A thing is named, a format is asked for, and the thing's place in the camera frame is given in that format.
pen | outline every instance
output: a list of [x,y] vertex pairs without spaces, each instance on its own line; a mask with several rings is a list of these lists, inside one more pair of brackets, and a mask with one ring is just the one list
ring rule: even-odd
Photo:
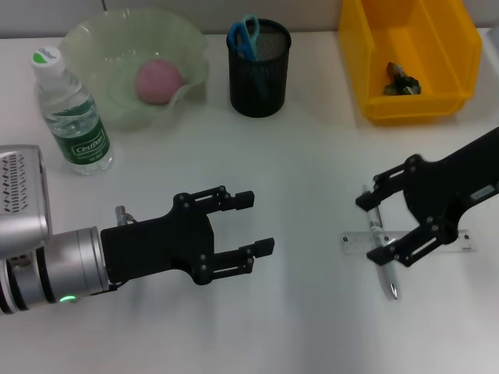
[[[363,185],[363,193],[368,192],[369,189]],[[367,212],[367,219],[369,220],[369,229],[373,232],[374,244],[376,247],[385,246],[387,241],[384,239],[383,221],[381,220],[380,208],[376,206],[373,210]],[[386,265],[379,266],[382,281],[388,294],[397,300],[400,297],[397,276],[395,274],[395,265],[393,262]]]

white table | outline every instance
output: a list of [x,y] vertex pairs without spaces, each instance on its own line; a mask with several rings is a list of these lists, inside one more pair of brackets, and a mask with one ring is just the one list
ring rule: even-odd
[[[54,233],[114,226],[120,204],[137,220],[158,217],[176,193],[224,184],[232,193],[253,190],[256,202],[211,216],[216,248],[276,242],[251,275],[198,287],[171,271],[76,305],[4,316],[2,372],[499,371],[499,199],[463,217],[477,253],[398,266],[399,302],[384,297],[371,262],[344,256],[339,246],[342,231],[367,229],[354,202],[377,172],[413,153],[442,158],[497,126],[492,50],[486,45],[476,96],[459,114],[439,125],[387,129],[360,118],[336,34],[292,39],[286,103],[276,115],[252,119],[232,109],[225,37],[210,36],[206,98],[183,101],[164,127],[111,132],[116,162],[88,178],[64,165],[37,111],[30,56],[59,39],[0,41],[0,144],[40,145]],[[387,229],[415,226],[400,196],[381,209]]]

black mesh pencil holder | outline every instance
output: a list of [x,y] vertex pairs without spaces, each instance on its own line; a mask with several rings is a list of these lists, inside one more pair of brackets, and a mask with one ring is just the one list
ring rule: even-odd
[[[291,35],[282,25],[268,19],[258,21],[259,61],[245,60],[227,40],[231,104],[242,115],[255,118],[272,115],[284,104],[291,47]],[[254,24],[249,21],[246,25],[252,34]]]

metal ruler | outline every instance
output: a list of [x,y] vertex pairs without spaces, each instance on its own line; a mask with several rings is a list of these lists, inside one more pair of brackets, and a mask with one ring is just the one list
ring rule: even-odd
[[[402,236],[405,236],[409,231],[385,231],[380,232],[379,235],[384,234],[385,242],[399,240]],[[346,255],[365,255],[371,249],[376,248],[374,242],[373,232],[361,232],[361,231],[347,231],[342,235],[342,248]],[[472,239],[471,234],[468,230],[459,230],[458,239],[449,244],[441,245],[435,249],[432,253],[453,253],[453,252],[476,252],[478,248]]]

blue scissors handle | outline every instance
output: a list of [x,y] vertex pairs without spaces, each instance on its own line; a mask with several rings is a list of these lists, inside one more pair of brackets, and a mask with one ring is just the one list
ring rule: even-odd
[[[246,23],[252,20],[255,25],[255,30],[252,35],[248,32]],[[238,45],[237,37],[241,36],[241,44]],[[258,60],[257,38],[260,35],[260,24],[255,16],[244,16],[242,22],[234,23],[228,32],[228,42],[232,50],[241,52],[244,59],[250,61]]]

